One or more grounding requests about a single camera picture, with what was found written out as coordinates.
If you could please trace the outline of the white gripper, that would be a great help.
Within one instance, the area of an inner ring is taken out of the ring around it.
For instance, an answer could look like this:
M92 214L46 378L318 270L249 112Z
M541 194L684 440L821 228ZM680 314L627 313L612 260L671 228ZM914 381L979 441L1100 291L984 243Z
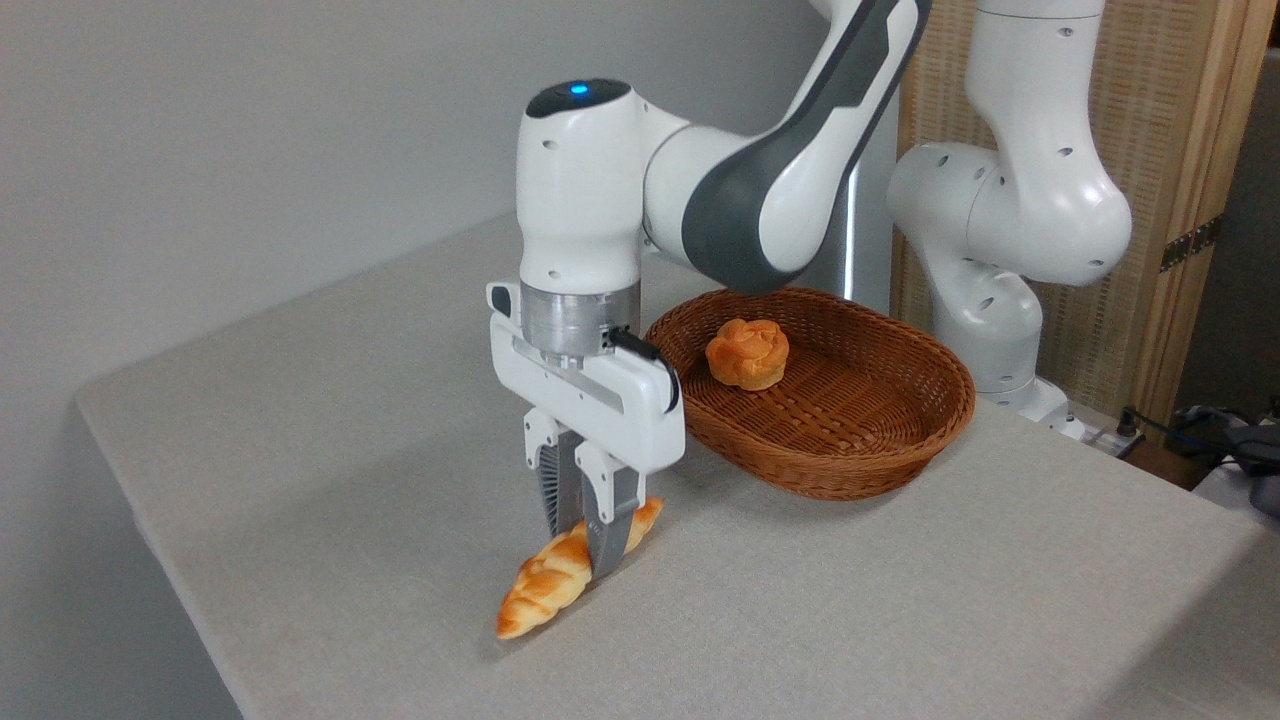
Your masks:
M599 582L622 564L634 514L646 501L641 473L668 468L685 454L684 401L662 361L611 346L604 327L591 354L535 345L534 331L521 325L534 299L532 290L515 283L486 287L493 366L507 389L534 406L524 416L525 459L539 483L549 534L566 533L584 518L591 575Z

